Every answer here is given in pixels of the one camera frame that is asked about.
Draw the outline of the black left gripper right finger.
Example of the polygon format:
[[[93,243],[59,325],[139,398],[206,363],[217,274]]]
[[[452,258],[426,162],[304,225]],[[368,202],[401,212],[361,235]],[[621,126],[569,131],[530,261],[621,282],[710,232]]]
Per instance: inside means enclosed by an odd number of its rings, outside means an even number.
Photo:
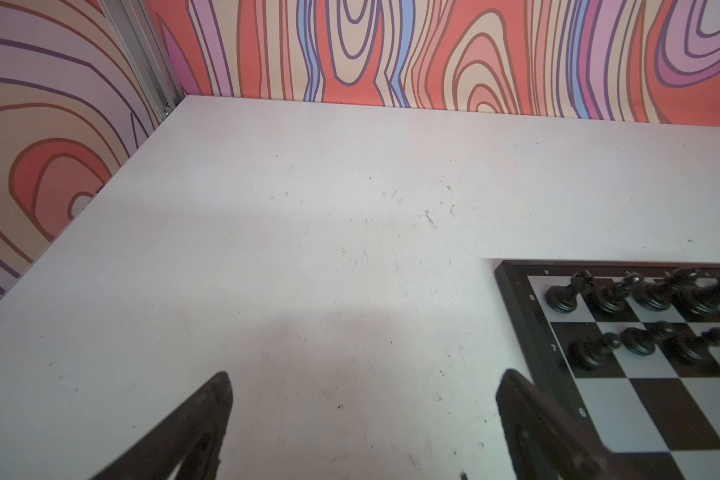
[[[496,403],[518,479],[634,479],[636,470],[522,374],[508,369]]]

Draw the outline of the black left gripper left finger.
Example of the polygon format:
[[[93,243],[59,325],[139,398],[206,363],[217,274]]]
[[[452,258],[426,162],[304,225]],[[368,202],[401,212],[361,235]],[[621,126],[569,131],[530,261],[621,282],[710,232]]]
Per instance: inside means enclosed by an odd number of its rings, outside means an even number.
[[[96,479],[214,479],[233,406],[229,375],[214,374]]]

